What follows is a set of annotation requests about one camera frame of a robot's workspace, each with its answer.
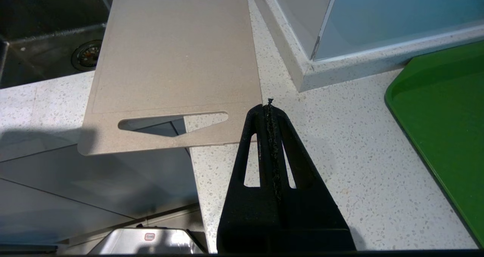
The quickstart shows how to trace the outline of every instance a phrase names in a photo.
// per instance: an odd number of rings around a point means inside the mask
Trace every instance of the green tray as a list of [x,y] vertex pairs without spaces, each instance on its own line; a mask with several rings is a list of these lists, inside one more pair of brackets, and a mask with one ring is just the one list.
[[385,101],[484,246],[484,42],[413,58]]

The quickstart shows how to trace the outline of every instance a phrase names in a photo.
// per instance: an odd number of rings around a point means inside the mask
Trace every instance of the speckled countertop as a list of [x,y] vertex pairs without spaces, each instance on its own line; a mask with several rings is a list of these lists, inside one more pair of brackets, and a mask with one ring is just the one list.
[[[385,106],[399,71],[298,93],[253,0],[249,8],[263,99],[274,98],[291,119],[357,249],[476,248]],[[0,161],[76,143],[92,76],[0,90]],[[185,124],[190,131],[220,117],[189,116]],[[237,144],[191,148],[211,252],[236,153]],[[259,182],[256,148],[246,182]]]

